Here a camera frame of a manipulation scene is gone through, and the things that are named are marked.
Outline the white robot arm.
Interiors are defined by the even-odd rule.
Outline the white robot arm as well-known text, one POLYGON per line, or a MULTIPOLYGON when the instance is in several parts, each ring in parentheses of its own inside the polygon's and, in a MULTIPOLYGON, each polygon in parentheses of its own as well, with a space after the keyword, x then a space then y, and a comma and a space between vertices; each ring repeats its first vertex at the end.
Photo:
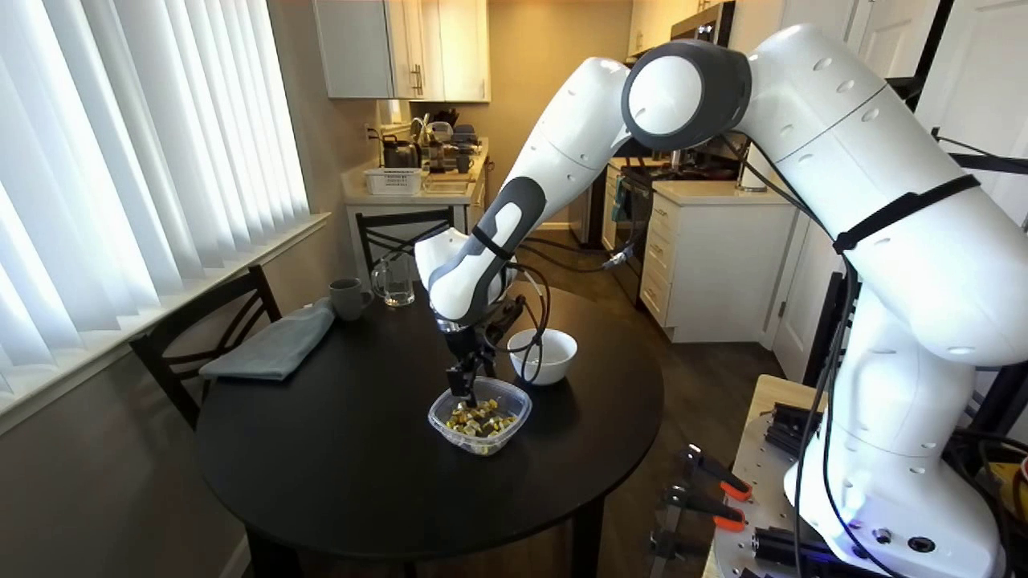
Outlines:
POLYGON ((783 476, 788 500, 849 566, 1000 578, 1000 519, 944 445, 974 377, 1028 360, 1028 233, 884 76, 812 27, 748 56, 679 38, 637 63, 581 60, 478 226, 413 245, 437 327, 478 327, 519 242, 623 142, 687 151, 726 135, 760 151, 759 176, 857 277, 827 408, 783 476))

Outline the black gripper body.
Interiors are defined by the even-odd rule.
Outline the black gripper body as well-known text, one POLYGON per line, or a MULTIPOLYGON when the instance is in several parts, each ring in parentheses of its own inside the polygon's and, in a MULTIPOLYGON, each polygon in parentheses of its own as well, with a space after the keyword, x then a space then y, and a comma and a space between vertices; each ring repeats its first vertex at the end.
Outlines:
POLYGON ((478 310, 470 324, 439 321, 447 351, 466 362, 491 362, 494 351, 503 343, 503 334, 523 316, 526 302, 519 296, 501 300, 478 310))

